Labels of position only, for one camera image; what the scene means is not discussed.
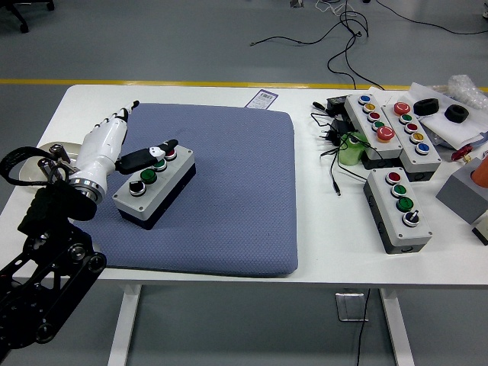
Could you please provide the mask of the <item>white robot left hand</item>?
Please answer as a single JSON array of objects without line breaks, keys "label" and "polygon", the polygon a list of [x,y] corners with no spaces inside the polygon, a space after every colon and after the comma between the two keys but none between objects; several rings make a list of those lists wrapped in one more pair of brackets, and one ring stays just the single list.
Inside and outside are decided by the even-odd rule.
[{"label": "white robot left hand", "polygon": [[178,145],[171,139],[159,145],[121,155],[127,135],[127,122],[133,109],[140,103],[133,101],[126,107],[96,124],[81,145],[75,162],[75,173],[70,180],[90,181],[105,188],[112,172],[129,175],[162,161]]}]

